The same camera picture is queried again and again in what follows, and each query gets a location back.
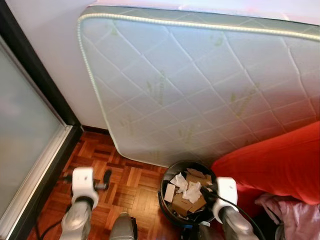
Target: red fabric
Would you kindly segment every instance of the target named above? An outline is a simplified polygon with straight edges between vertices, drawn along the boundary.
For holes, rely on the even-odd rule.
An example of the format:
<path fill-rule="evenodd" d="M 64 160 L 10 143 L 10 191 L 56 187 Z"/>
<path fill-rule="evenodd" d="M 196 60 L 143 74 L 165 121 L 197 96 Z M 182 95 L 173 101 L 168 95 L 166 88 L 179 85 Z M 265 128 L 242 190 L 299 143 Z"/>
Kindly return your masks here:
<path fill-rule="evenodd" d="M 320 204 L 320 122 L 231 152 L 211 167 L 237 182 L 238 205 L 252 216 L 263 192 Z"/>

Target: baseboard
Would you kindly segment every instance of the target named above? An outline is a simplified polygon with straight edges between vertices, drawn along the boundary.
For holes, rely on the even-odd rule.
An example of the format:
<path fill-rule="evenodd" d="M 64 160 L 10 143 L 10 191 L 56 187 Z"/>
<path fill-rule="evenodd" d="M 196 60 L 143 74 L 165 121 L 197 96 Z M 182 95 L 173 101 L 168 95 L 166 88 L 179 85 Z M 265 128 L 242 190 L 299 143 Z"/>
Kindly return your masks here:
<path fill-rule="evenodd" d="M 74 126 L 71 129 L 8 240 L 23 240 L 28 238 L 40 210 L 45 205 L 82 132 L 80 126 Z"/>
<path fill-rule="evenodd" d="M 110 135 L 109 130 L 107 130 L 107 129 L 94 127 L 94 126 L 86 126 L 86 125 L 82 125 L 82 128 L 86 132 L 93 132 L 93 133 L 97 133 L 97 134 Z"/>

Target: black cable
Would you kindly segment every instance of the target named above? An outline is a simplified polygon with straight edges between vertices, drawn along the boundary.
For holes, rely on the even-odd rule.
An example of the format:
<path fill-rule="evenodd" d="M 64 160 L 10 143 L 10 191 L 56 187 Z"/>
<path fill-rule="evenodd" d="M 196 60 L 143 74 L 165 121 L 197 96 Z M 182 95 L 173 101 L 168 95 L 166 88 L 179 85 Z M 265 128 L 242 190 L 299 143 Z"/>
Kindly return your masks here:
<path fill-rule="evenodd" d="M 222 201 L 227 202 L 228 204 L 231 204 L 232 206 L 236 207 L 240 212 L 242 212 L 249 220 L 250 222 L 255 226 L 255 228 L 258 230 L 262 240 L 266 240 L 265 235 L 263 234 L 263 232 L 261 231 L 260 227 L 256 224 L 256 222 L 242 209 L 240 208 L 238 205 L 234 204 L 231 201 L 228 201 L 226 199 L 224 199 L 223 197 L 211 192 L 212 195 L 214 195 L 215 197 L 221 199 Z"/>
<path fill-rule="evenodd" d="M 49 227 L 42 233 L 42 235 L 41 235 L 41 237 L 40 237 L 40 240 L 44 240 L 46 234 L 47 234 L 51 229 L 53 229 L 55 226 L 57 226 L 58 224 L 60 224 L 61 221 L 62 221 L 62 218 L 61 218 L 59 221 L 57 221 L 57 222 L 55 222 L 54 224 L 52 224 L 51 226 L 49 226 Z"/>

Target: parquet floor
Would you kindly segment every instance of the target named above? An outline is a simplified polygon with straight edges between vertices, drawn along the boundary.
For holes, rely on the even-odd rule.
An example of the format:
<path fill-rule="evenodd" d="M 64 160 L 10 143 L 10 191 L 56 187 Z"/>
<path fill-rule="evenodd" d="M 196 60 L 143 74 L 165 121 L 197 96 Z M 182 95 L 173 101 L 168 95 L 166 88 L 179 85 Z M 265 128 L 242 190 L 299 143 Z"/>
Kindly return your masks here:
<path fill-rule="evenodd" d="M 177 240 L 181 229 L 173 226 L 162 214 L 158 203 L 158 188 L 165 167 L 145 164 L 122 157 L 110 136 L 84 132 L 61 173 L 72 173 L 76 167 L 92 166 L 94 179 L 101 181 L 106 169 L 112 169 L 107 191 L 99 192 L 99 203 L 92 212 L 89 240 L 107 240 L 121 212 L 136 218 L 139 240 Z M 61 219 L 71 203 L 71 183 L 58 181 L 45 203 L 39 219 L 40 234 Z M 45 236 L 58 240 L 60 224 Z M 36 240 L 32 229 L 28 240 Z"/>

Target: black trash can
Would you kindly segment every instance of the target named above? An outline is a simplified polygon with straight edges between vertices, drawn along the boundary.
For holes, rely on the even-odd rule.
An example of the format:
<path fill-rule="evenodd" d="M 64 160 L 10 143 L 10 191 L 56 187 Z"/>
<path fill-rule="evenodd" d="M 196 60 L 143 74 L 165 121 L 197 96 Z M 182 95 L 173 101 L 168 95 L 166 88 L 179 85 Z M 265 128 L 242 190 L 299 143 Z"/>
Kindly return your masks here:
<path fill-rule="evenodd" d="M 173 214 L 171 209 L 168 207 L 164 197 L 167 189 L 167 184 L 170 183 L 170 180 L 175 177 L 175 175 L 183 172 L 186 168 L 198 170 L 204 174 L 211 175 L 211 181 L 214 183 L 216 181 L 216 175 L 205 165 L 196 162 L 196 161 L 179 161 L 173 165 L 171 165 L 167 171 L 164 173 L 160 190 L 158 191 L 158 200 L 159 205 L 163 214 L 166 218 L 174 225 L 181 227 L 181 228 L 192 228 L 194 225 L 198 225 L 202 221 L 211 222 L 214 219 L 214 215 L 211 210 L 205 208 L 204 211 L 199 213 L 199 216 L 196 218 L 195 221 L 185 220 Z"/>

